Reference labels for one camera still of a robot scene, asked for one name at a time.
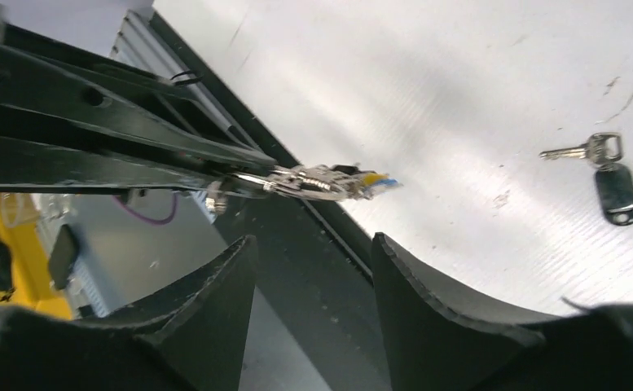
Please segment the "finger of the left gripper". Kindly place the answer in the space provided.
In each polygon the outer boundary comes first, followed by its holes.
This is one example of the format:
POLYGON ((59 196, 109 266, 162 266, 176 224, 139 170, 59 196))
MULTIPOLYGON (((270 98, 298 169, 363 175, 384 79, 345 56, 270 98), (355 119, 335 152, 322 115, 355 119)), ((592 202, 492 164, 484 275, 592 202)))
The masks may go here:
POLYGON ((268 168, 192 93, 158 76, 0 24, 0 135, 165 165, 268 168))
POLYGON ((0 192, 116 194, 205 189, 214 179, 116 157, 0 137, 0 192))

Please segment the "silver keyring with keys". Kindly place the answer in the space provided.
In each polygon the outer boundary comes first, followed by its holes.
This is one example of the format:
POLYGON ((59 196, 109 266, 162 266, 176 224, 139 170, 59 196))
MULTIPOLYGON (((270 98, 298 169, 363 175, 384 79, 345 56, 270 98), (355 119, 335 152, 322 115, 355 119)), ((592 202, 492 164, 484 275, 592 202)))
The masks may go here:
POLYGON ((204 205, 220 215, 228 205, 232 185, 300 200, 341 202, 371 200, 402 184, 389 174, 362 170, 358 165, 275 166, 266 176, 234 172, 209 184, 204 205))

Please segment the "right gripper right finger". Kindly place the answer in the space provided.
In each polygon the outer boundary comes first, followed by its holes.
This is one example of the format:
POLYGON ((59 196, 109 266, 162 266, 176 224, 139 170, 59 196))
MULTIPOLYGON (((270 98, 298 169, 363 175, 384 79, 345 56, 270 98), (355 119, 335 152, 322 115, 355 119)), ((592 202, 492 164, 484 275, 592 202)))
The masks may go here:
POLYGON ((633 304, 558 317, 481 293, 387 235, 371 268, 395 390, 633 390, 633 304))

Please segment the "key with black tag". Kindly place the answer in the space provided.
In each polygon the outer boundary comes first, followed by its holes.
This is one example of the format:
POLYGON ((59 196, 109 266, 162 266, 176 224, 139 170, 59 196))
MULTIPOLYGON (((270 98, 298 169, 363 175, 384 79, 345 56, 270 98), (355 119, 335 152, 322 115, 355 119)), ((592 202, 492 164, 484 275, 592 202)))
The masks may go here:
POLYGON ((576 147, 542 151, 543 160, 565 158, 586 160, 594 168, 596 192, 604 219, 615 226, 633 224, 633 174, 622 163, 622 135, 595 133, 576 147))

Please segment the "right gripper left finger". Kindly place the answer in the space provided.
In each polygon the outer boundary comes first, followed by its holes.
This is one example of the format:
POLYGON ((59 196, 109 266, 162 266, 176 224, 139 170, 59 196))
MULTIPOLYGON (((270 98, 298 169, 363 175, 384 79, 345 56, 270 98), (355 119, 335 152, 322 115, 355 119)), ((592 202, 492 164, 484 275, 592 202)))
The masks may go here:
POLYGON ((257 241, 105 317, 0 305, 0 390, 237 390, 257 241))

